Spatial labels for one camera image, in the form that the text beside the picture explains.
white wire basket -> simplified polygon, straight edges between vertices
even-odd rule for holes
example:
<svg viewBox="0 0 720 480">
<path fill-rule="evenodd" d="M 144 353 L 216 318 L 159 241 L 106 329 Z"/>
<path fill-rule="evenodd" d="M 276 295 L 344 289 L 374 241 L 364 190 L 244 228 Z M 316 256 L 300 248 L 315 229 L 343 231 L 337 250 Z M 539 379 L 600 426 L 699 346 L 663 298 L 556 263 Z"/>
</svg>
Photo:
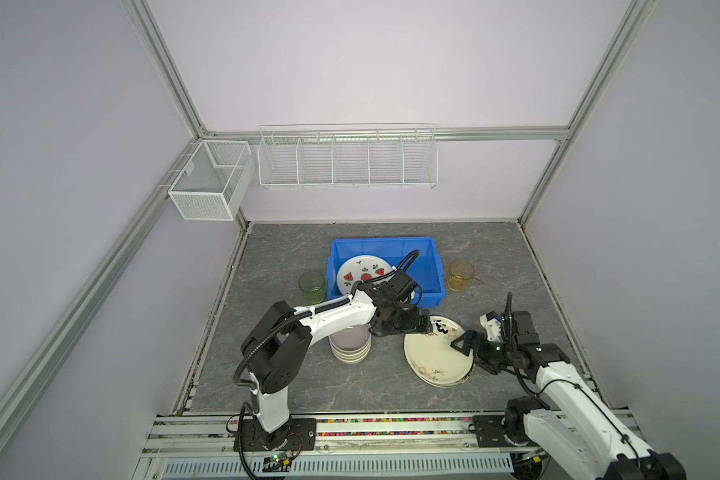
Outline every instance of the white wire basket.
<svg viewBox="0 0 720 480">
<path fill-rule="evenodd" d="M 432 188 L 438 183 L 434 128 L 263 134 L 259 181 L 266 188 Z"/>
<path fill-rule="evenodd" d="M 247 141 L 202 140 L 168 195 L 187 220 L 234 220 L 255 168 Z"/>
</svg>

blue plastic bin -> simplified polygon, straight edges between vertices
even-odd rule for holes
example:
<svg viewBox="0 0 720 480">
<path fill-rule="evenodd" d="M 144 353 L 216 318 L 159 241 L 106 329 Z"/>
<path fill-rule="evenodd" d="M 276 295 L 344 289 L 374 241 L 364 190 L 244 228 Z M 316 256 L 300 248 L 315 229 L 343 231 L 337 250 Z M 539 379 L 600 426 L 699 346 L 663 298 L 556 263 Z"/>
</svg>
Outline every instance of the blue plastic bin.
<svg viewBox="0 0 720 480">
<path fill-rule="evenodd" d="M 411 250 L 419 255 L 407 273 L 422 286 L 421 308 L 440 306 L 445 296 L 443 282 L 443 261 L 431 236 L 401 236 L 398 238 L 340 238 L 331 242 L 328 257 L 328 299 L 339 298 L 342 294 L 336 286 L 336 272 L 344 262 L 357 255 L 376 255 L 390 265 L 396 266 Z"/>
</svg>

metal beam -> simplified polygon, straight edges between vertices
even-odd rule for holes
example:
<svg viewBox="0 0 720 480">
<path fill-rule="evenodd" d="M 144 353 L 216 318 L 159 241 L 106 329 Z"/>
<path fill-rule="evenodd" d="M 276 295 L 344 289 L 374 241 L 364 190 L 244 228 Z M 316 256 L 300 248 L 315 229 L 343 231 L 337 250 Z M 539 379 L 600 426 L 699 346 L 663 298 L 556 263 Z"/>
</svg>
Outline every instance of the metal beam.
<svg viewBox="0 0 720 480">
<path fill-rule="evenodd" d="M 574 145 L 576 139 L 578 139 L 585 123 L 595 111 L 597 103 L 608 87 L 608 83 L 614 78 L 632 42 L 648 21 L 657 3 L 658 0 L 633 0 L 626 10 L 621 24 L 619 24 L 613 39 L 611 39 L 610 45 L 608 45 L 608 50 L 606 51 L 605 57 L 603 57 L 603 61 L 597 68 L 592 82 L 590 82 L 589 87 L 584 93 L 584 97 L 581 99 L 578 108 L 576 108 L 574 112 L 574 116 L 570 120 L 570 133 L 568 138 L 560 139 L 557 148 L 552 153 L 552 158 L 544 169 L 533 192 L 530 194 L 525 208 L 523 208 L 523 213 L 519 218 L 521 225 L 526 225 L 531 215 L 536 211 L 537 206 L 544 197 L 544 193 L 552 184 L 557 171 L 567 158 L 571 147 Z"/>
<path fill-rule="evenodd" d="M 360 130 L 278 130 L 278 136 L 315 137 L 318 134 L 358 134 L 375 133 L 374 131 L 361 132 Z M 483 127 L 483 128 L 436 128 L 434 139 L 437 141 L 466 141 L 466 140 L 565 140 L 568 138 L 568 127 Z M 260 131 L 228 131 L 209 132 L 204 139 L 207 140 L 244 140 L 250 144 L 261 142 Z"/>
<path fill-rule="evenodd" d="M 144 43 L 146 52 L 152 58 L 157 73 L 163 79 L 168 93 L 181 114 L 186 128 L 193 138 L 201 138 L 206 134 L 200 116 L 192 103 L 189 91 L 179 75 L 173 58 L 168 51 L 163 35 L 155 22 L 154 15 L 145 0 L 122 0 L 126 12 L 134 24 L 136 32 Z"/>
<path fill-rule="evenodd" d="M 191 141 L 176 159 L 173 167 L 155 187 L 152 195 L 117 239 L 104 261 L 98 265 L 19 378 L 0 400 L 0 456 L 32 413 L 64 360 L 152 230 L 168 201 L 168 187 L 173 183 L 195 146 L 197 142 Z"/>
</svg>

white mesh basket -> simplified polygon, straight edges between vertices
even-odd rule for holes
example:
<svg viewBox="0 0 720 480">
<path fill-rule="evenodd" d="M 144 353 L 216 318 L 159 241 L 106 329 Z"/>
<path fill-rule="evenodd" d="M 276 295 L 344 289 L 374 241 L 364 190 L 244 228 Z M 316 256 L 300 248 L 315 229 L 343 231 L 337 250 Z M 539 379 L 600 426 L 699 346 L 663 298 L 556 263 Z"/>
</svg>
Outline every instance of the white mesh basket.
<svg viewBox="0 0 720 480">
<path fill-rule="evenodd" d="M 168 195 L 187 220 L 234 220 L 255 168 L 248 142 L 203 140 Z"/>
<path fill-rule="evenodd" d="M 264 135 L 259 181 L 266 188 L 434 187 L 434 129 Z"/>
</svg>

table surface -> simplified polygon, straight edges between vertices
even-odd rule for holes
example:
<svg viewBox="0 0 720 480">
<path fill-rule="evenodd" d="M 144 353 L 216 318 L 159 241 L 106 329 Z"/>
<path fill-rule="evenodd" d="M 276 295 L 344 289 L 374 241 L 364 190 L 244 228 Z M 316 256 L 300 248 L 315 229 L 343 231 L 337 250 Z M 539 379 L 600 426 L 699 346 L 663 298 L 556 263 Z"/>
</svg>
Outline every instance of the table surface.
<svg viewBox="0 0 720 480">
<path fill-rule="evenodd" d="M 543 343 L 557 343 L 575 362 L 565 328 L 522 233 L 511 223 L 420 224 L 256 224 L 235 273 L 212 338 L 192 412 L 236 412 L 250 391 L 232 383 L 242 355 L 240 344 L 270 305 L 285 300 L 303 305 L 298 278 L 326 271 L 336 238 L 432 236 L 445 267 L 457 258 L 474 264 L 476 279 L 462 292 L 448 290 L 432 315 L 446 316 L 465 329 L 479 329 L 479 317 L 501 312 L 508 291 L 515 310 L 528 310 Z M 374 338 L 368 357 L 347 365 L 328 340 L 307 353 L 288 388 L 292 413 L 504 410 L 524 396 L 512 375 L 492 376 L 476 368 L 459 386 L 439 388 L 419 379 L 403 353 L 403 336 Z"/>
</svg>

